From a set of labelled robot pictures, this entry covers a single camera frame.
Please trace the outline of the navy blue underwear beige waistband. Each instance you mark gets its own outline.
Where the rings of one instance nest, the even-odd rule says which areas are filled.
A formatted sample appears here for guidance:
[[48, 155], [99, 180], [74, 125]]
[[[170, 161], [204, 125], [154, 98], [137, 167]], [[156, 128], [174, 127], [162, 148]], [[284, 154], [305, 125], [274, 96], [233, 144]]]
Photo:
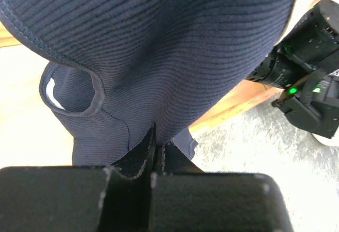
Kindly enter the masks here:
[[160, 145], [187, 131], [261, 63], [295, 2], [1, 0], [1, 22], [49, 60], [40, 95], [73, 165], [109, 165], [152, 126]]

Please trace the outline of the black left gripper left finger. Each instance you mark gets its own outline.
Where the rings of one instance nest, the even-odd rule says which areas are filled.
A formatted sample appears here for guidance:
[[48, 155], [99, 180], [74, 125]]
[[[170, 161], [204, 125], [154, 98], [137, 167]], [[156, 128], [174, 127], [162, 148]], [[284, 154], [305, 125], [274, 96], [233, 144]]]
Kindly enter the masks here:
[[109, 166], [1, 169], [1, 231], [149, 231], [154, 129]]

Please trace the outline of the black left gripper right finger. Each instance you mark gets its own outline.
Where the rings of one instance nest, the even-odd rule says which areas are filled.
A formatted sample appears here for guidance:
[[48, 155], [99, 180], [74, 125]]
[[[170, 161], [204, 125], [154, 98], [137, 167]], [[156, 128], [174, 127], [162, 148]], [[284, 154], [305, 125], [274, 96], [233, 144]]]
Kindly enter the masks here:
[[277, 183], [262, 173], [206, 173], [173, 144], [157, 148], [151, 231], [292, 231]]

